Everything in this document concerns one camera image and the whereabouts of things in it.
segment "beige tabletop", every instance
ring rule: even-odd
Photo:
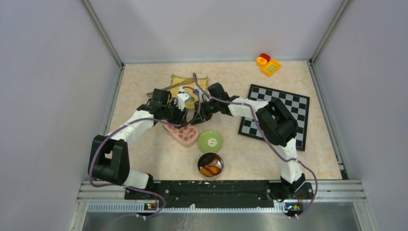
[[[209,77],[209,85],[219,82],[231,95],[247,97],[251,84],[310,97],[306,150],[299,159],[318,179],[341,179],[340,170],[323,119],[320,104],[306,61],[282,62],[282,67],[268,77],[255,62],[174,63],[126,65],[110,131],[128,120],[136,108],[146,103],[146,93],[170,84],[171,75]],[[280,178],[281,161],[264,141],[238,135],[240,117],[214,114],[196,125],[200,133],[214,130],[221,134],[223,147],[218,154],[225,168],[219,180],[274,180]],[[197,170],[203,153],[196,145],[184,148],[169,136],[162,125],[150,128],[129,148],[130,167],[150,173],[155,180],[201,180]],[[312,175],[305,169],[307,179]]]

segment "yellow checkered napkin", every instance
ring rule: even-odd
[[[170,85],[177,84],[179,82],[185,81],[186,79],[188,79],[188,78],[187,77],[180,77],[180,76],[176,76],[176,75],[172,74],[171,75]],[[198,84],[200,84],[200,87],[207,90],[207,88],[208,88],[208,77],[198,78],[197,80],[198,80]],[[187,86],[195,88],[195,83],[188,84]],[[179,92],[178,91],[179,89],[180,89],[180,87],[176,87],[176,88],[173,88],[172,90],[170,90],[171,95],[173,95],[173,96],[177,95],[178,92]],[[191,89],[185,89],[185,90],[186,90],[186,92],[188,94],[190,94],[190,95],[192,95],[194,97],[194,102],[198,101],[197,96],[192,92]],[[187,109],[194,110],[194,102],[188,102],[186,104]]]

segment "bowl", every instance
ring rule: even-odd
[[[197,169],[205,180],[216,180],[224,171],[224,161],[216,153],[205,153],[198,159]]]

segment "gray wall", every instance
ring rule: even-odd
[[[408,1],[354,1],[317,62],[345,147],[381,230],[407,230]]]
[[[66,230],[118,75],[78,0],[0,3],[0,230]]]
[[[125,63],[308,59],[342,0],[91,0]]]

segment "black and white checkered board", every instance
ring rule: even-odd
[[[309,114],[310,98],[272,88],[251,84],[248,99],[256,101],[270,101],[272,97],[279,98],[289,109],[299,126],[296,135],[296,149],[304,151],[306,147],[307,116]],[[252,119],[243,117],[238,134],[264,140]]]

